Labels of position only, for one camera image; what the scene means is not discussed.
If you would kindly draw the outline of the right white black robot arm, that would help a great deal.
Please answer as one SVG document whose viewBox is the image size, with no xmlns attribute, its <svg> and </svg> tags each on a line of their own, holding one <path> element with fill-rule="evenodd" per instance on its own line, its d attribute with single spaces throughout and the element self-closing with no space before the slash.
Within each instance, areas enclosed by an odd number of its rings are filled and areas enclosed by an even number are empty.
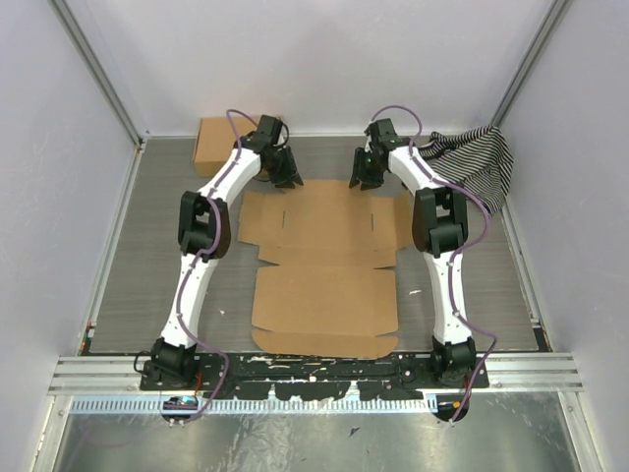
<svg viewBox="0 0 629 472">
<path fill-rule="evenodd" d="M 413 195 L 412 237 L 429 270 L 434 306 L 430 371 L 443 387 L 469 387 L 478 375 L 478 359 L 462 280 L 468 192 L 434 170 L 390 119 L 373 117 L 365 135 L 366 144 L 355 151 L 350 185 L 378 188 L 388 171 Z"/>
</svg>

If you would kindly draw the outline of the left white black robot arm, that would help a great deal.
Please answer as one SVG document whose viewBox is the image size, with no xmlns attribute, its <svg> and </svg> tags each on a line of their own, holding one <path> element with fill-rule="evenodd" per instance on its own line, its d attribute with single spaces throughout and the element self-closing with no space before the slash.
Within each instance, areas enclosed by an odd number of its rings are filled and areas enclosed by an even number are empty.
<svg viewBox="0 0 629 472">
<path fill-rule="evenodd" d="M 288 145 L 290 131 L 279 117 L 262 115 L 215 175 L 180 200 L 177 241 L 181 253 L 177 288 L 166 324 L 149 351 L 143 376 L 184 390 L 199 378 L 196 359 L 201 309 L 209 281 L 231 244 L 230 206 L 260 172 L 277 188 L 303 180 Z"/>
</svg>

